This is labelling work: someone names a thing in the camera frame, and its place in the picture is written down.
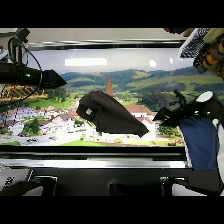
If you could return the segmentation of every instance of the church tower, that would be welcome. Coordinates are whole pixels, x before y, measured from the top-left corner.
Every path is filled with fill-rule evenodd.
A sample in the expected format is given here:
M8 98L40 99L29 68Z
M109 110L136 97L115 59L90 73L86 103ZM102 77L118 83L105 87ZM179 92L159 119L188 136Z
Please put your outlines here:
M112 88L112 79L110 77L108 78L108 81L107 81L106 94L114 97L114 91Z

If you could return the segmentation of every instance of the blue fabric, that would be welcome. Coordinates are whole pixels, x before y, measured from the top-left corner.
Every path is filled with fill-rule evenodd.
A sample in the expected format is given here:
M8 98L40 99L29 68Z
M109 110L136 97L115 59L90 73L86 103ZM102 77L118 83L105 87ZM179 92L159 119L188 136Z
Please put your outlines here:
M217 133L207 118L186 118L180 129L194 170L217 170Z

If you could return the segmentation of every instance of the sky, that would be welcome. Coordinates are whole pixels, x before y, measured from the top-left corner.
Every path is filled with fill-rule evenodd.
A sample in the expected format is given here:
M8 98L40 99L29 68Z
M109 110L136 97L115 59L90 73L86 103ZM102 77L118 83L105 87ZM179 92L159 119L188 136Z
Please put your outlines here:
M38 59L42 70L54 69L59 74L63 74L67 72L110 72L126 69L175 70L192 66L193 60L178 59L178 50L178 48L114 48L46 50L33 51L32 53ZM28 66L38 68L31 56L29 56Z

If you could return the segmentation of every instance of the wire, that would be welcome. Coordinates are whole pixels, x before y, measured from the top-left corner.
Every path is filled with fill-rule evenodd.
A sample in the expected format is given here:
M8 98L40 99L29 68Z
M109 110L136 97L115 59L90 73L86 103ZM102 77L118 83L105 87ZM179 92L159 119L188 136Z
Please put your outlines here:
M25 99L27 99L27 98L29 98L30 96L32 96L39 88L40 88L40 85L41 85L41 82L42 82L42 77L43 77L43 72L42 72L42 68L41 68L41 66L40 66L40 63L38 62L38 60L36 59L36 57L24 46L24 44L15 36L15 37L12 37L12 38L10 38L9 39L9 42L8 42L8 51L9 51L9 57L10 57L10 59L11 59L11 61L12 62L14 62L15 64L18 64L15 60L14 60L14 58L13 58L13 56L12 56L12 49L11 49L11 43L12 43L12 40L16 40L17 41L17 43L20 45L20 47L22 47L25 51L26 51L26 53L29 53L32 57L33 57L33 59L36 61L36 63L37 63L37 65L38 65L38 67L39 67L39 69L40 69L40 81L39 81L39 84L37 85L37 87L36 87L36 89L34 89L34 91L33 92L31 92L29 95L27 95L25 98L23 98L23 99L20 99L20 100L18 100L18 101L15 101L15 102L11 102L11 103L8 103L8 104L4 104L4 105L2 105L2 106L9 106L9 105L12 105L12 104L15 104L15 103L18 103L18 102L21 102L21 101L23 101L23 100L25 100Z

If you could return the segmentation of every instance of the clothing tag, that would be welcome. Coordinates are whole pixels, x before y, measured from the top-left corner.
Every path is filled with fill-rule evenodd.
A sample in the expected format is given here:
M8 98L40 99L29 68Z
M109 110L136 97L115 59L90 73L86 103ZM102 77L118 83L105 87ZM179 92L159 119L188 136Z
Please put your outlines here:
M87 111L86 111L86 113L87 113L88 115L90 115L90 114L92 113L92 111L88 108Z

